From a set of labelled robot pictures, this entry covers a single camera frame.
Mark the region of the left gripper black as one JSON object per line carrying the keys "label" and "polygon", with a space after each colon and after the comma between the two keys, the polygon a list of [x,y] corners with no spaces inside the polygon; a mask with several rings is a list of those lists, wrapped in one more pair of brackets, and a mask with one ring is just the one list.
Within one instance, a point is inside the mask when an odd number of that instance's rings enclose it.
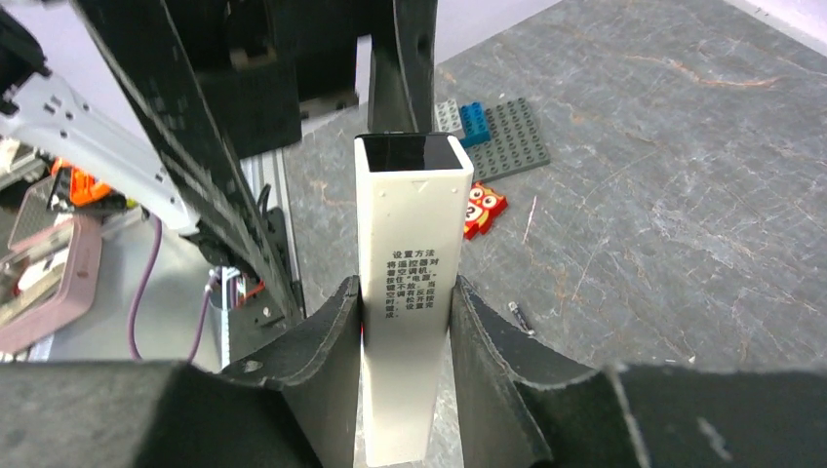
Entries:
{"label": "left gripper black", "polygon": [[300,139],[309,117],[349,107],[356,44],[369,37],[368,128],[401,127],[397,1],[75,1],[152,145],[199,215],[188,239],[214,265],[303,314],[240,158]]}

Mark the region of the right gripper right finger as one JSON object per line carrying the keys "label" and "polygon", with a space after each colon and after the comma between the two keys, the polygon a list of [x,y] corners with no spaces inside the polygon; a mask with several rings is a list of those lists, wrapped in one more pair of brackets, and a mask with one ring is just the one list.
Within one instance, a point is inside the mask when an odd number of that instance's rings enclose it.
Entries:
{"label": "right gripper right finger", "polygon": [[450,318],[453,380],[466,467],[550,467],[551,444],[522,385],[567,384],[592,371],[528,336],[459,276]]}

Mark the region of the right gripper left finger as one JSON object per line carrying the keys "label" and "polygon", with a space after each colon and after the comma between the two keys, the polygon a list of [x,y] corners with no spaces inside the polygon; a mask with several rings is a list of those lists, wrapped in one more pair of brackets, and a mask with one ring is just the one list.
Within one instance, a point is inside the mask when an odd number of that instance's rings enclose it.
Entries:
{"label": "right gripper left finger", "polygon": [[222,373],[280,393],[323,467],[351,467],[361,360],[360,284],[345,278],[309,318]]}

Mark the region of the white remote control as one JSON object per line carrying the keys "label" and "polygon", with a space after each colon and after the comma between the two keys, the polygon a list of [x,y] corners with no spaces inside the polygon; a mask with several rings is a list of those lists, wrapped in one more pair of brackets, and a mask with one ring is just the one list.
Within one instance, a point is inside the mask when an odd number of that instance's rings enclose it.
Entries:
{"label": "white remote control", "polygon": [[450,134],[354,140],[366,462],[421,460],[430,438],[473,166]]}

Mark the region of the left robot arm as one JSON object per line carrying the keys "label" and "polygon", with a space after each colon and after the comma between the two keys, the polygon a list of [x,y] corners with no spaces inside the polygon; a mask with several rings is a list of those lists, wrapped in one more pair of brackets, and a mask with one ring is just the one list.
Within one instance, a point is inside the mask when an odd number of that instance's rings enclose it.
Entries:
{"label": "left robot arm", "polygon": [[433,1],[76,1],[74,11],[143,128],[118,124],[1,14],[1,133],[136,200],[204,257],[261,280],[304,318],[287,241],[242,173],[299,142],[306,117],[353,106],[356,46],[373,46],[369,128],[432,126]]}

